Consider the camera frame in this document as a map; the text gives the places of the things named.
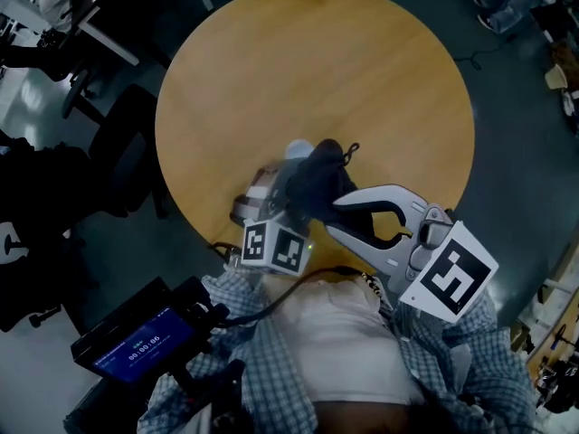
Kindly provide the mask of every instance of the desk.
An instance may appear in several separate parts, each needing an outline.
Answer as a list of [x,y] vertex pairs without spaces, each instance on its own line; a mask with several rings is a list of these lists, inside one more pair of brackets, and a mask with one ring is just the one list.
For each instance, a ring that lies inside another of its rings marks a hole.
[[[214,5],[211,0],[202,0],[207,11],[212,11]],[[75,6],[72,13],[72,23],[79,29],[101,42],[110,50],[114,51],[118,56],[129,62],[133,66],[137,66],[139,61],[137,56],[127,50],[121,44],[116,42],[113,38],[105,34],[101,29],[98,29],[90,23],[90,19],[100,10],[100,8],[92,2],[92,0],[81,0],[80,4]]]
[[[157,106],[163,176],[209,241],[240,244],[233,198],[289,142],[360,143],[358,185],[396,183],[454,207],[469,177],[474,126],[451,56],[388,0],[234,0],[189,36]],[[375,220],[383,237],[395,217]],[[312,224],[309,267],[361,260]]]
[[573,334],[576,326],[577,315],[579,314],[579,288],[571,296],[567,307],[561,313],[559,319],[555,322],[549,334],[543,340],[541,345],[538,345],[527,358],[527,369],[531,374],[531,379],[535,383],[539,375],[541,363],[546,359],[548,366],[553,366],[557,360],[561,358],[563,353],[570,348],[570,345],[564,342],[559,342],[555,350],[551,350],[551,345],[555,341],[555,336],[561,326],[565,325],[563,338],[567,341],[573,341]]

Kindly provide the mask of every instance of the plaid shirt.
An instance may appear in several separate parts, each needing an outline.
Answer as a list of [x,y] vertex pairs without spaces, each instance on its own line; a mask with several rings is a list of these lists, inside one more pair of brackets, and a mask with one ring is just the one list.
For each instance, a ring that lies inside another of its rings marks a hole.
[[[263,309],[268,299],[261,282],[252,284],[234,272],[204,277],[214,304],[229,307],[230,317]],[[410,374],[446,408],[463,432],[532,431],[534,390],[527,368],[509,348],[508,331],[497,329],[487,293],[457,324],[399,303],[386,318],[398,337]],[[245,362],[242,403],[256,433],[313,433],[314,407],[306,394],[289,349],[271,317],[250,326],[215,329],[214,351],[200,354],[187,369],[195,377],[222,371],[233,359]],[[469,405],[459,396],[468,394]],[[172,376],[159,378],[148,411],[138,421],[139,434],[168,434],[190,419],[187,396]]]

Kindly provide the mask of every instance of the timer display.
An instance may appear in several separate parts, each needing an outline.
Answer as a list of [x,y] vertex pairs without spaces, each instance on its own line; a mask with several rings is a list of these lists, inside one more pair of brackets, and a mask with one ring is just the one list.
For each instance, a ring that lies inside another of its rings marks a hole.
[[94,366],[115,379],[137,382],[194,334],[194,329],[167,307],[97,359]]

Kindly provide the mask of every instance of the jeans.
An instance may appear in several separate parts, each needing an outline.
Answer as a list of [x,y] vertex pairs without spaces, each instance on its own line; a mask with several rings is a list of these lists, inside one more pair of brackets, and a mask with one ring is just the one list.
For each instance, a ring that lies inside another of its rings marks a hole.
[[480,2],[484,9],[491,12],[489,23],[496,33],[504,33],[518,23],[531,8],[543,4],[543,0],[480,0]]

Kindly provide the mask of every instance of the dark sneaker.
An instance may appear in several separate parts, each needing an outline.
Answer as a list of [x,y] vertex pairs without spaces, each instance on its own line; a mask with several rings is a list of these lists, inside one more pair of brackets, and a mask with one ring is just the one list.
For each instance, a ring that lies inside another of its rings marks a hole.
[[490,25],[490,21],[487,16],[477,14],[477,19],[479,20],[480,25],[483,26],[485,29],[489,29],[490,31],[495,32],[495,30]]
[[478,8],[484,8],[484,5],[482,4],[482,0],[472,0],[474,2],[474,4],[478,7]]

